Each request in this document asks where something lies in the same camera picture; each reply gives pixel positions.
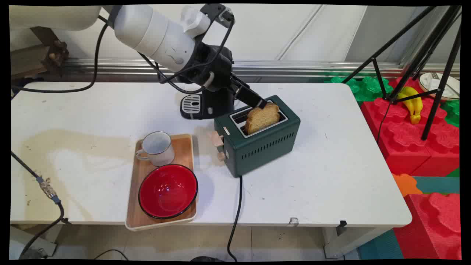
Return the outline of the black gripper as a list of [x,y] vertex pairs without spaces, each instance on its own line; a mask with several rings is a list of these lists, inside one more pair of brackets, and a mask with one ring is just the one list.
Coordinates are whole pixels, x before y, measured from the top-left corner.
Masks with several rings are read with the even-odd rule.
[[[207,45],[201,43],[196,47],[190,59],[189,67],[210,62],[216,55],[219,46]],[[232,52],[227,47],[222,47],[221,52],[212,64],[197,67],[186,71],[183,74],[189,82],[203,86],[210,77],[210,73],[214,74],[213,80],[206,90],[217,92],[220,89],[226,89],[231,85],[233,98],[239,100],[252,108],[264,109],[267,105],[266,99],[262,98],[248,84],[238,78],[232,72],[233,57]]]

